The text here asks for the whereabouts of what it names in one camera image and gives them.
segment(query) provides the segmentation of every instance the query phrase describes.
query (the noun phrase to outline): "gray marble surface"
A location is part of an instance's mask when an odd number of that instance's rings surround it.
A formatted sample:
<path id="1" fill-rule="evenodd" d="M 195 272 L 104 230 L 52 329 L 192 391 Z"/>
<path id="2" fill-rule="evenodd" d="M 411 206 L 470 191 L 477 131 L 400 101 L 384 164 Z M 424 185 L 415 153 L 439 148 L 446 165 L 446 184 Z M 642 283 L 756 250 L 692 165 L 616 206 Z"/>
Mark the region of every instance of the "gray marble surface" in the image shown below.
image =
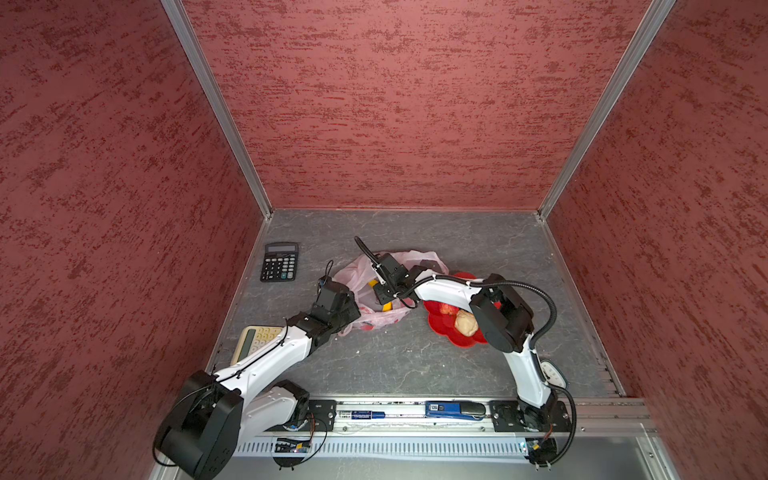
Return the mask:
<path id="1" fill-rule="evenodd" d="M 284 325 L 283 318 L 308 310 L 317 279 L 328 260 L 332 273 L 360 255 L 355 235 L 373 251 L 435 251 L 452 273 L 499 273 L 533 283 L 558 305 L 558 323 L 538 342 L 539 356 L 566 375 L 574 396 L 605 396 L 601 367 L 591 354 L 544 234 L 533 214 L 432 213 L 354 210 L 278 210 L 266 242 L 300 243 L 296 281 L 262 283 L 261 257 L 216 355 L 216 368 L 229 364 L 240 332 L 249 325 Z M 538 328 L 546 304 L 519 290 L 534 309 Z M 504 356 L 487 345 L 453 346 L 435 334 L 423 306 L 383 329 L 337 336 L 288 369 L 290 379 L 314 395 L 514 396 L 515 382 Z"/>

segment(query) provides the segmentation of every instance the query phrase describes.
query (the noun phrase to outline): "calculator screen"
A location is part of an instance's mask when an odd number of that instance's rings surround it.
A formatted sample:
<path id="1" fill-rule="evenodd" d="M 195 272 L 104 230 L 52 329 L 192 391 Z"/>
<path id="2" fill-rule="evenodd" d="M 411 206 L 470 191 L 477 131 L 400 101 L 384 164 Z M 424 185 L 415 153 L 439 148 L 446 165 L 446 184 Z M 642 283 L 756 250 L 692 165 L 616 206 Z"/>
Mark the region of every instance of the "calculator screen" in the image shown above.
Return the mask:
<path id="1" fill-rule="evenodd" d="M 293 245 L 286 245 L 284 247 L 267 247 L 266 251 L 268 253 L 275 253 L 275 252 L 295 252 L 296 247 Z"/>

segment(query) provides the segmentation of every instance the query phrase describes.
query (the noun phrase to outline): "food item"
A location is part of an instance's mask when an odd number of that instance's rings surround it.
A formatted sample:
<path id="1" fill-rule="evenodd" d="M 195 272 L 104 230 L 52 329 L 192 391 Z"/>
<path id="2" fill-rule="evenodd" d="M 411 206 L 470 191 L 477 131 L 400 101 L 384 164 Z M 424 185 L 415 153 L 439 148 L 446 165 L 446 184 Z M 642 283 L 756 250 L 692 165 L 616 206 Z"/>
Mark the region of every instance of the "food item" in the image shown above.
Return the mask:
<path id="1" fill-rule="evenodd" d="M 448 305 L 447 303 L 440 304 L 440 313 L 444 315 L 456 315 L 459 312 L 459 310 L 461 309 L 458 308 L 457 306 Z"/>
<path id="2" fill-rule="evenodd" d="M 459 310 L 453 326 L 463 336 L 473 336 L 478 331 L 478 321 L 475 319 L 475 316 L 465 310 Z"/>

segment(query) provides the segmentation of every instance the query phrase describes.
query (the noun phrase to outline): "black mounting plate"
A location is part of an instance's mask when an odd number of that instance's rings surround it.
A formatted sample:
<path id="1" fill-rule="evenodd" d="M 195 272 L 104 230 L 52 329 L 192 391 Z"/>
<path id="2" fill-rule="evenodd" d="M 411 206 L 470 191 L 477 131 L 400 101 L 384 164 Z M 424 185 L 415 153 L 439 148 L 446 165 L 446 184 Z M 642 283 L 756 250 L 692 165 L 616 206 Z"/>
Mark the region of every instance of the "black mounting plate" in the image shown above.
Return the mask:
<path id="1" fill-rule="evenodd" d="M 315 415 L 316 419 L 321 419 L 326 423 L 329 432 L 333 431 L 333 423 L 336 421 L 336 400 L 310 399 L 309 411 Z M 321 432 L 323 425 L 318 423 L 317 428 L 318 432 Z M 287 434 L 296 432 L 308 432 L 309 430 L 309 422 L 304 423 L 304 425 L 302 425 L 298 430 L 287 430 L 283 425 L 275 425 L 274 427 L 267 429 L 268 432 L 285 432 Z"/>
<path id="2" fill-rule="evenodd" d="M 492 400 L 488 405 L 491 407 L 491 420 L 493 420 L 494 431 L 530 433 L 520 423 L 517 401 Z M 556 421 L 552 422 L 553 432 L 569 432 L 571 430 L 571 418 L 568 416 L 568 411 L 565 409 L 563 402 L 556 402 L 554 404 L 551 417 L 556 419 Z"/>

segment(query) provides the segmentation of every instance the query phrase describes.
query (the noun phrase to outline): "calculator keypad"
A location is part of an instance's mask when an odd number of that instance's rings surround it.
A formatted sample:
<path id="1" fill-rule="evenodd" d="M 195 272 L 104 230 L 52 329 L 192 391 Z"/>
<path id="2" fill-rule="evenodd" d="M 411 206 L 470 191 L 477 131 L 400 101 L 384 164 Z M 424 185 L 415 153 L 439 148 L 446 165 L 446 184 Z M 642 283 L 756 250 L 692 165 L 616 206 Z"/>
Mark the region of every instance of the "calculator keypad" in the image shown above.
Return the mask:
<path id="1" fill-rule="evenodd" d="M 290 282 L 296 279 L 297 253 L 267 253 L 261 267 L 262 282 Z"/>

